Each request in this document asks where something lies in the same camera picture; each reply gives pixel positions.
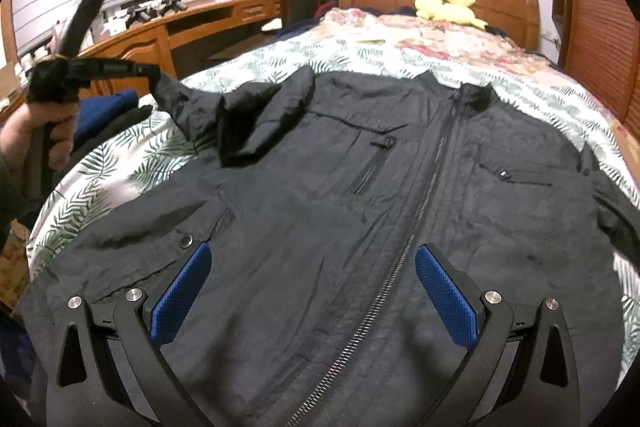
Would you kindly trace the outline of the left hand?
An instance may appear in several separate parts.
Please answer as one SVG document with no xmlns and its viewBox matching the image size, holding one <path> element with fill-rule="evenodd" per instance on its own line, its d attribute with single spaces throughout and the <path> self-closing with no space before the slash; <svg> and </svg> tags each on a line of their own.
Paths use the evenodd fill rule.
<svg viewBox="0 0 640 427">
<path fill-rule="evenodd" d="M 24 170 L 28 153 L 36 147 L 36 138 L 48 137 L 50 145 L 43 153 L 48 166 L 62 168 L 74 148 L 74 133 L 79 103 L 30 102 L 21 105 L 1 129 L 1 157 L 12 174 Z"/>
</svg>

